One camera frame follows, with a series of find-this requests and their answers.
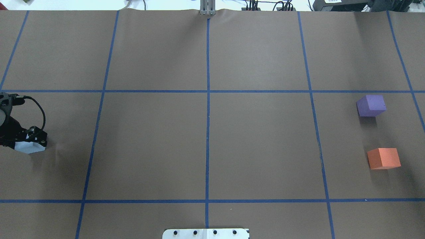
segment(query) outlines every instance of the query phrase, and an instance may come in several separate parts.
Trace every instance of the cube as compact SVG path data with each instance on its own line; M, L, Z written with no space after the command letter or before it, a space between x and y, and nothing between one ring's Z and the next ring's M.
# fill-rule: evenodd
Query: cube
M376 148L368 152L371 169L390 169L400 167L396 148Z
M361 117L376 117L387 110L384 97L372 94L365 95L357 101L357 109Z

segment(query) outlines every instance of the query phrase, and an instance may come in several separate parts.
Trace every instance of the white metal plate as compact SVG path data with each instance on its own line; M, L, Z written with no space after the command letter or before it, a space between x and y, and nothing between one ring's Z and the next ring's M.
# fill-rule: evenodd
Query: white metal plate
M168 229L162 239L249 239L249 229Z

